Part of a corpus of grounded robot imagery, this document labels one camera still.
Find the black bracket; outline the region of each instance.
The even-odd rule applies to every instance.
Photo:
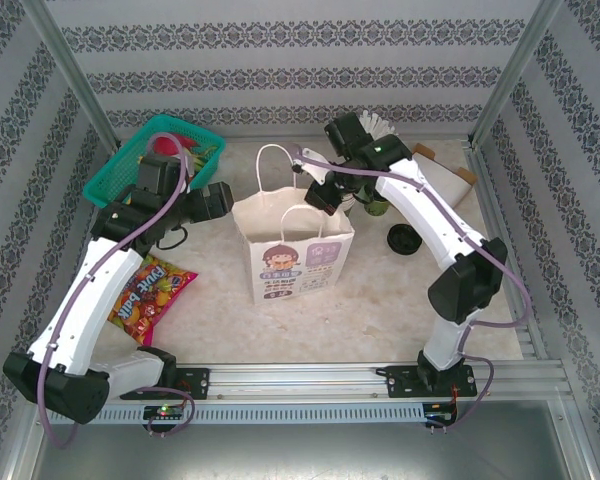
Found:
[[[208,368],[176,369],[175,381],[172,388],[187,392],[194,400],[206,400],[209,392]],[[159,392],[129,392],[120,395],[122,400],[183,400],[182,396],[175,393]]]
[[[418,376],[417,365],[377,368],[376,375],[387,379],[389,398],[446,398],[453,395],[451,388],[438,388],[433,391],[427,388]],[[478,394],[473,369],[469,365],[458,369],[453,385],[457,389],[458,397],[475,397]]]

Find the metal frame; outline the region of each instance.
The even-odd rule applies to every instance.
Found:
[[[497,361],[497,377],[484,401],[525,401],[543,400],[557,408],[573,403],[571,386],[560,360],[513,360]],[[306,409],[307,406],[329,408],[355,406],[356,408],[379,408],[390,406],[403,408],[411,405],[421,408],[423,403],[438,403],[439,398],[391,399],[387,394],[386,379],[376,375],[375,369],[387,365],[404,365],[404,363],[342,363],[342,364],[262,364],[262,365],[182,365],[186,367],[204,367],[211,370],[208,399],[198,401],[198,407],[213,410],[220,407],[231,410],[245,410],[245,407],[269,407],[279,409],[285,406],[288,411]],[[488,369],[482,364],[472,364],[479,389],[484,387]],[[107,422],[107,416],[121,408],[129,412],[138,411],[146,405],[156,405],[156,401],[123,401],[115,400],[107,404],[101,416],[100,424],[138,424],[139,415],[133,414],[115,421]],[[35,464],[43,446],[44,435],[37,421],[37,407],[26,404],[15,434],[12,448],[5,462],[2,479],[28,479],[35,471]],[[597,478],[586,476],[586,471],[594,472],[595,462],[590,447],[581,446],[583,440],[577,432],[583,431],[574,420],[573,411],[560,413],[561,445],[565,455],[582,451],[584,454],[578,462],[571,462],[572,478]],[[396,418],[395,421],[417,421],[413,415]],[[370,417],[356,419],[360,422],[376,422]],[[54,423],[66,423],[55,417]],[[231,421],[228,417],[206,418],[205,423],[245,423]]]
[[[533,50],[549,27],[549,23],[551,23],[560,5],[562,5],[562,1],[560,0],[540,0],[527,27],[522,32],[520,41],[516,45],[511,58],[507,62],[507,66],[504,68],[502,75],[500,75],[493,93],[482,109],[476,126],[469,135],[473,145],[481,145],[489,134],[491,126],[495,123],[496,118],[498,118],[502,107],[507,98],[509,98],[509,94],[520,78],[520,75],[522,75],[522,70],[531,58],[531,55],[533,55]]]
[[[120,141],[69,44],[49,12],[45,0],[22,0],[22,6],[87,113],[107,152],[113,153]]]
[[[490,237],[500,237],[507,246],[507,250],[513,252],[513,245],[509,238],[502,212],[498,209],[498,199],[496,198],[495,190],[491,184],[489,175],[487,174],[482,153],[479,149],[472,148],[468,141],[463,143],[462,148],[464,150],[465,158],[467,159],[469,170],[474,172],[478,177],[474,189],[476,196],[478,197],[478,203],[480,205],[480,210],[482,211],[487,233]],[[513,273],[519,278],[522,278],[518,264],[516,262],[511,262],[511,257],[509,257],[508,266]],[[520,292],[518,292],[518,289],[506,279],[502,283],[502,288],[507,297],[511,316],[517,318],[524,311],[522,296],[520,295]],[[526,358],[537,358],[539,360],[546,360],[549,358],[544,342],[542,341],[542,336],[540,335],[538,323],[533,316],[529,319],[527,326],[518,329],[517,333],[523,355]],[[525,346],[529,345],[529,343],[531,344],[531,350],[526,350]]]
[[[186,405],[183,415],[191,415]],[[145,406],[108,405],[89,425],[142,425],[146,422]],[[315,425],[351,423],[422,423],[425,419],[421,403],[303,403],[303,404],[233,404],[231,402],[196,402],[192,422],[195,425]],[[52,414],[53,425],[71,425],[73,421]],[[180,419],[159,418],[154,424],[177,425]]]

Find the cable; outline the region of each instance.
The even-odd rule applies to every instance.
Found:
[[[156,243],[156,248],[158,250],[173,250],[176,247],[179,247],[180,245],[182,245],[184,242],[187,241],[187,238],[189,238],[189,232],[187,231],[186,228],[184,228],[182,225],[180,225],[178,228],[176,228],[173,231],[177,231],[177,230],[182,230],[184,232],[184,236],[182,237],[182,239],[179,242],[174,243],[173,245],[169,245],[168,247],[161,247],[160,246],[160,240],[158,240],[158,243]]]
[[[164,437],[168,437],[170,435],[174,435],[176,433],[178,433],[180,430],[182,430],[183,428],[185,428],[187,425],[189,425],[191,423],[191,421],[193,420],[193,417],[196,414],[196,404],[193,401],[193,397],[191,395],[189,395],[187,392],[183,392],[182,390],[177,390],[175,388],[167,388],[167,387],[143,387],[143,388],[139,388],[136,390],[136,392],[164,392],[164,393],[175,393],[177,395],[180,395],[184,398],[184,402],[182,403],[182,408],[184,409],[186,402],[189,401],[189,403],[191,404],[191,412],[189,413],[189,416],[186,418],[186,420],[182,423],[180,423],[179,425],[176,425],[175,427],[173,427],[171,430],[169,430],[168,432],[156,432],[154,430],[151,429],[151,425],[153,425],[153,421],[157,418],[157,417],[151,417],[149,419],[149,422],[147,423],[147,430],[149,430],[149,435],[158,435],[160,436],[160,438],[164,438]]]
[[[476,398],[476,400],[473,402],[473,405],[469,408],[469,410],[467,410],[467,412],[465,412],[465,414],[462,417],[460,417],[460,419],[458,419],[453,425],[451,425],[445,429],[445,433],[446,433],[446,430],[451,430],[451,429],[455,428],[457,425],[464,422],[467,419],[467,417],[469,417],[473,412],[475,412],[476,408],[478,407],[478,405],[480,404],[482,399],[485,397],[485,395],[489,391],[489,387],[491,387],[491,384],[493,383],[493,377],[495,375],[495,368],[494,368],[493,362],[491,362],[491,360],[489,360],[487,358],[483,358],[483,357],[474,357],[472,355],[467,355],[466,353],[464,353],[464,346],[467,343],[467,339],[469,338],[469,335],[471,334],[471,330],[473,329],[474,326],[490,327],[490,328],[515,328],[515,327],[525,324],[528,321],[529,317],[531,316],[531,296],[529,295],[529,292],[527,291],[524,284],[522,283],[522,280],[520,280],[506,265],[499,262],[489,252],[484,250],[480,245],[478,245],[476,242],[474,242],[471,238],[469,238],[467,236],[466,232],[462,229],[462,227],[460,225],[458,225],[458,223],[455,221],[455,219],[449,214],[449,212],[447,212],[446,208],[444,208],[444,205],[438,200],[438,198],[428,188],[426,188],[426,185],[424,185],[420,182],[417,182],[416,180],[413,180],[411,178],[403,177],[402,175],[398,175],[393,172],[379,172],[376,170],[358,170],[358,169],[354,169],[354,168],[341,167],[339,165],[333,165],[330,163],[329,164],[320,163],[320,162],[317,162],[315,160],[312,160],[312,159],[306,158],[306,157],[303,157],[303,162],[308,163],[309,165],[314,165],[316,167],[327,168],[334,172],[345,173],[345,174],[349,174],[349,175],[362,175],[362,176],[366,176],[366,177],[392,178],[394,180],[398,180],[400,182],[404,182],[408,185],[411,185],[412,187],[415,187],[419,191],[423,192],[431,200],[431,202],[436,206],[436,208],[440,211],[442,216],[445,218],[445,220],[447,220],[447,222],[451,225],[451,227],[456,231],[456,233],[460,236],[460,238],[463,241],[467,242],[467,244],[471,248],[473,248],[476,252],[478,252],[480,255],[482,255],[484,258],[486,258],[498,270],[500,270],[504,275],[506,275],[513,282],[513,284],[518,288],[518,290],[520,290],[520,294],[522,295],[522,298],[524,300],[524,312],[522,313],[520,318],[518,318],[517,320],[514,320],[513,322],[509,322],[509,323],[495,323],[495,322],[485,322],[482,320],[475,320],[475,321],[472,321],[471,323],[469,323],[468,327],[465,329],[462,337],[460,338],[460,342],[458,343],[458,352],[460,353],[460,355],[462,355],[467,360],[480,361],[480,362],[486,363],[487,366],[489,367],[489,376],[487,378],[484,388],[478,395],[478,398]]]
[[[453,413],[452,414],[457,414],[458,413],[458,387],[456,387],[455,383],[451,387],[451,392],[452,392],[451,403],[453,404]]]
[[[49,437],[49,440],[51,441],[51,443],[55,447],[60,448],[60,449],[66,448],[71,443],[71,441],[75,437],[75,434],[76,434],[76,431],[78,428],[78,424],[77,423],[73,424],[73,428],[72,428],[69,438],[67,440],[65,440],[64,442],[61,442],[60,440],[58,440],[58,437],[56,437],[56,435],[53,432],[53,429],[51,427],[51,422],[49,421],[49,416],[47,415],[47,409],[46,409],[45,398],[44,398],[44,384],[45,384],[45,380],[47,378],[47,371],[49,370],[49,365],[51,363],[51,357],[53,355],[53,352],[57,348],[57,342],[58,342],[58,339],[60,338],[60,332],[62,331],[62,327],[64,326],[64,323],[67,320],[69,312],[71,311],[71,308],[76,303],[76,300],[78,299],[78,297],[84,290],[84,287],[90,281],[93,280],[93,278],[95,277],[95,274],[98,272],[100,267],[102,267],[102,265],[104,265],[107,262],[107,260],[109,260],[113,256],[113,254],[115,254],[118,250],[120,250],[121,248],[126,246],[133,239],[142,235],[151,226],[153,226],[160,218],[162,218],[162,216],[164,214],[166,214],[169,211],[169,209],[171,208],[171,206],[175,203],[178,196],[180,195],[180,191],[185,186],[186,175],[187,175],[187,158],[182,149],[182,146],[180,145],[180,142],[178,141],[178,139],[176,137],[174,137],[170,133],[156,133],[153,136],[151,136],[151,138],[149,139],[149,142],[147,143],[147,153],[149,153],[151,151],[151,148],[153,147],[154,142],[158,138],[168,138],[173,143],[175,143],[176,146],[178,147],[178,154],[180,156],[180,176],[178,177],[178,184],[177,184],[176,188],[174,189],[173,193],[171,194],[171,197],[169,197],[169,200],[167,200],[167,203],[164,204],[164,206],[158,211],[158,213],[156,213],[153,217],[151,217],[149,220],[147,220],[142,226],[138,227],[136,230],[131,232],[125,238],[120,240],[116,245],[114,245],[107,253],[105,253],[100,258],[100,260],[98,260],[95,263],[95,265],[93,267],[91,267],[91,270],[89,270],[89,272],[82,278],[80,283],[76,286],[76,289],[73,291],[73,293],[67,300],[65,307],[62,309],[62,312],[60,313],[60,316],[58,317],[58,322],[56,323],[56,326],[53,329],[53,332],[51,333],[51,339],[49,340],[49,343],[47,344],[47,350],[45,352],[44,359],[42,360],[42,364],[40,365],[40,373],[38,374],[38,382],[37,382],[37,388],[36,388],[36,397],[37,397],[36,399],[38,402],[38,414],[40,416],[40,423],[42,424],[42,427],[44,428],[44,431],[47,434],[47,436]],[[152,391],[168,391],[170,393],[174,393],[174,389],[166,389],[166,388],[162,389],[163,387],[150,387],[150,388],[154,389]],[[186,395],[184,392],[181,392],[179,390],[175,390],[175,392],[177,392],[178,394],[181,394],[185,398],[186,398],[186,396],[191,398],[189,395]]]

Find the green basket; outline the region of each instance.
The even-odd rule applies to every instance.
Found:
[[[127,185],[136,183],[138,157],[145,154],[151,135],[160,132],[179,133],[189,137],[200,145],[200,150],[211,146],[217,147],[206,165],[195,174],[191,182],[192,189],[207,185],[218,169],[220,154],[226,146],[224,139],[184,120],[168,115],[156,115],[118,153],[111,157],[107,164],[85,185],[82,191],[84,196],[99,208],[103,208],[116,198]]]

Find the paper bag handle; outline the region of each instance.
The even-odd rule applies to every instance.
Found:
[[[256,155],[256,177],[258,178],[258,189],[261,192],[262,192],[262,180],[260,180],[260,155],[262,154],[262,151],[268,147],[276,147],[276,148],[279,148],[280,150],[282,150],[284,153],[286,153],[287,157],[289,157],[289,162],[293,166],[293,159],[291,158],[291,154],[282,145],[278,145],[276,143],[268,143],[267,145],[260,147],[260,150],[258,150],[258,154]],[[298,188],[296,186],[296,173],[295,172],[293,172],[293,188]]]
[[[289,213],[291,213],[291,211],[300,209],[310,209],[312,212],[315,212],[317,215],[320,216],[320,220],[322,221],[320,222],[320,228],[318,229],[318,238],[322,237],[322,228],[324,227],[326,220],[325,215],[323,215],[323,213],[320,210],[318,210],[315,207],[312,207],[311,205],[293,205],[292,207],[289,207],[286,212],[284,212],[284,215],[282,215],[282,218],[280,219],[280,238],[282,239],[282,243],[284,243],[284,219]]]

